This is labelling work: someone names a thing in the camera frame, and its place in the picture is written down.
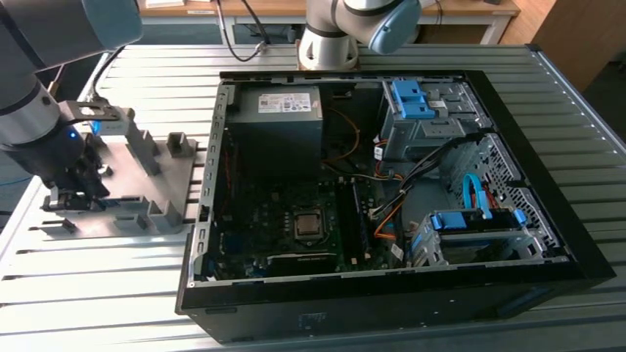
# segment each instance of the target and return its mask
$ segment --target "sticker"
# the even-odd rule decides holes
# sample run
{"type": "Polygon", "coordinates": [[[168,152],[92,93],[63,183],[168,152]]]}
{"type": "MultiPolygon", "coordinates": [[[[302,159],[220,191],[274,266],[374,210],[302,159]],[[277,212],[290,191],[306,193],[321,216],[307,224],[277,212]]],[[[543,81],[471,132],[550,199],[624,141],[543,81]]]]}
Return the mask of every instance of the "sticker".
{"type": "Polygon", "coordinates": [[[383,149],[382,147],[374,147],[374,159],[383,160],[383,149]]]}
{"type": "Polygon", "coordinates": [[[431,108],[445,108],[446,103],[443,102],[443,100],[431,100],[431,101],[429,101],[429,106],[431,108]]]}
{"type": "Polygon", "coordinates": [[[401,247],[398,247],[398,245],[395,243],[391,246],[391,253],[394,253],[395,258],[398,258],[399,260],[402,260],[402,258],[405,258],[405,251],[401,249],[401,247]]]}
{"type": "Polygon", "coordinates": [[[258,112],[309,112],[311,111],[311,94],[263,94],[258,97],[258,112]]]}
{"type": "Polygon", "coordinates": [[[215,11],[190,10],[187,11],[187,15],[215,15],[215,11]]]}

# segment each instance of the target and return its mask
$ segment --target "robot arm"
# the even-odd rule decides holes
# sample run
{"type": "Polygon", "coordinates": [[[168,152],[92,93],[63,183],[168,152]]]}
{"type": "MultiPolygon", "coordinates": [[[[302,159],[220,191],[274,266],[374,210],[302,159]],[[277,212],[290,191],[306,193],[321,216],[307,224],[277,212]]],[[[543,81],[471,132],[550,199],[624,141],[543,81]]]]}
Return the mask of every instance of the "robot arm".
{"type": "Polygon", "coordinates": [[[0,150],[60,193],[67,208],[88,210],[108,195],[90,137],[35,73],[142,37],[131,0],[0,0],[0,150]]]}
{"type": "Polygon", "coordinates": [[[418,0],[309,0],[299,61],[309,70],[347,70],[357,64],[355,39],[390,54],[415,31],[418,0]]]}

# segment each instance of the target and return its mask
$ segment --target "wooden table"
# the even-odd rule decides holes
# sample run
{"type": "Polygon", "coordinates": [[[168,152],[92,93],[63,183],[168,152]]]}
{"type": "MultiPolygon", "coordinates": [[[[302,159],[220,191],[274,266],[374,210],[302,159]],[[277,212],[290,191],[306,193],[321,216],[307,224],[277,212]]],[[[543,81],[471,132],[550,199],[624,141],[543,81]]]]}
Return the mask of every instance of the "wooden table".
{"type": "MultiPolygon", "coordinates": [[[[218,24],[215,2],[187,1],[186,6],[146,8],[146,0],[139,0],[144,24],[218,24]]],[[[264,24],[306,23],[306,0],[248,0],[248,4],[264,24]]],[[[497,44],[507,28],[509,21],[519,14],[514,0],[502,0],[491,5],[482,0],[441,0],[443,8],[442,24],[486,25],[487,30],[481,44],[497,44]]],[[[240,0],[222,0],[226,15],[226,31],[235,38],[232,26],[254,23],[240,0]]],[[[438,23],[438,6],[423,9],[419,24],[438,23]]]]}

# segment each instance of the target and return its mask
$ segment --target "slotted aluminum surface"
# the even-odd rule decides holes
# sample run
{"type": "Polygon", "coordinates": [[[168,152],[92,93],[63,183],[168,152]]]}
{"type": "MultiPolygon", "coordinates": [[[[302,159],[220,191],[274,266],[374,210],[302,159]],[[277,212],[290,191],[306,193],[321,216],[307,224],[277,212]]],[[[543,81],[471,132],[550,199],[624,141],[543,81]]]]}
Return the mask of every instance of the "slotted aluminum surface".
{"type": "MultiPolygon", "coordinates": [[[[238,51],[244,55],[252,49],[243,46],[238,51]]],[[[541,54],[525,47],[425,45],[390,56],[367,50],[362,54],[365,70],[487,73],[618,277],[501,322],[244,346],[268,351],[338,345],[342,351],[579,351],[625,346],[625,149],[593,110],[541,54]]],[[[271,48],[247,64],[222,46],[131,46],[104,75],[100,93],[115,105],[136,109],[139,126],[155,137],[184,131],[206,146],[219,72],[295,68],[295,49],[289,46],[271,48]]],[[[196,167],[194,178],[200,175],[196,167]]],[[[191,187],[190,200],[198,198],[198,190],[191,187]]],[[[34,181],[0,236],[0,274],[7,275],[0,281],[0,349],[223,348],[174,313],[184,236],[40,241],[28,227],[40,221],[43,192],[34,181]]],[[[190,203],[187,217],[195,213],[190,203]]]]}

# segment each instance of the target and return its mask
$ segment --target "floor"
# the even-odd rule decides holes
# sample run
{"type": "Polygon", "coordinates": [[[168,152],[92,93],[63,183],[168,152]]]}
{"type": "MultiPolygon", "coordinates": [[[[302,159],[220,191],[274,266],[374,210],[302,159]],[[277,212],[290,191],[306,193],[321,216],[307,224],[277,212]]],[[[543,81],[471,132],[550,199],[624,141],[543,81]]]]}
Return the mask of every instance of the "floor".
{"type": "MultiPolygon", "coordinates": [[[[254,34],[254,28],[238,26],[235,29],[236,42],[255,44],[259,36],[254,34]]],[[[287,43],[286,31],[282,25],[268,26],[267,32],[274,43],[287,43]]],[[[144,45],[202,45],[220,44],[222,38],[215,25],[168,25],[146,26],[144,37],[138,44],[144,45]]],[[[70,65],[64,77],[64,83],[59,90],[58,99],[76,99],[90,77],[99,57],[74,62],[70,65]]],[[[46,82],[54,77],[55,72],[40,74],[46,82]]],[[[620,72],[618,64],[609,64],[598,75],[592,86],[583,93],[589,103],[601,114],[605,121],[612,125],[622,139],[626,140],[626,72],[620,72]]],[[[6,215],[15,208],[20,195],[28,185],[28,175],[20,167],[0,153],[0,229],[8,221],[6,215]]]]}

